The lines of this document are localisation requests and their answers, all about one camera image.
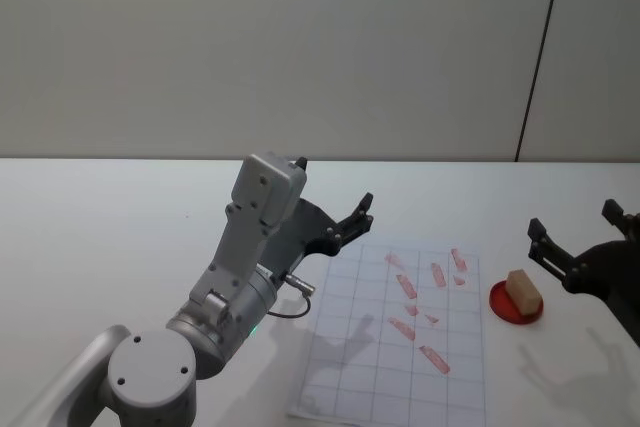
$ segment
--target sponge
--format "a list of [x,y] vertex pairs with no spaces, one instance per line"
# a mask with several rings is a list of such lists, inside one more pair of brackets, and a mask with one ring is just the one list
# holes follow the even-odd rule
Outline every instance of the sponge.
[[521,315],[538,312],[542,296],[524,270],[509,272],[505,289]]

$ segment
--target tabletop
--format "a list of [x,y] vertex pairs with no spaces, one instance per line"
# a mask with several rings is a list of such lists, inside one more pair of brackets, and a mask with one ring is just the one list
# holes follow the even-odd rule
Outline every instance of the tabletop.
[[[161,328],[213,257],[238,161],[0,160],[0,425],[113,324]],[[606,306],[528,259],[529,219],[573,254],[640,211],[640,165],[310,162],[303,197],[334,218],[369,191],[372,232],[480,254],[487,426],[640,424],[640,350]],[[321,256],[296,272],[313,281]],[[488,291],[523,268],[545,312],[492,314]],[[281,289],[292,303],[293,289]],[[324,425],[286,415],[307,319],[265,318],[224,371],[198,383],[196,427]],[[95,425],[115,426],[104,412]]]

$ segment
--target white wall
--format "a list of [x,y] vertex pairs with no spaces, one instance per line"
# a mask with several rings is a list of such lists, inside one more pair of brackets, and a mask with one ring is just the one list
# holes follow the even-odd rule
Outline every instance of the white wall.
[[0,155],[512,159],[548,0],[0,0]]
[[640,0],[556,0],[523,160],[640,161]]

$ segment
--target grid paper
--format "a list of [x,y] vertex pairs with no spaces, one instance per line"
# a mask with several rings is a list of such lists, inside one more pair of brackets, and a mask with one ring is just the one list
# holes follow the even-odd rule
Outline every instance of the grid paper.
[[480,310],[476,255],[345,247],[314,295],[289,413],[358,426],[484,427]]

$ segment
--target cable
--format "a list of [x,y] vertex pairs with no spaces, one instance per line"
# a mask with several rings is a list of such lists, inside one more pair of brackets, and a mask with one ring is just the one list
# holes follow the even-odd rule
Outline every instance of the cable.
[[273,317],[278,317],[280,319],[299,319],[300,317],[304,317],[305,315],[307,315],[309,313],[309,311],[311,310],[311,299],[307,296],[302,296],[302,298],[304,300],[307,301],[307,308],[305,309],[304,312],[301,312],[299,314],[280,314],[279,312],[267,312],[267,315],[271,315]]

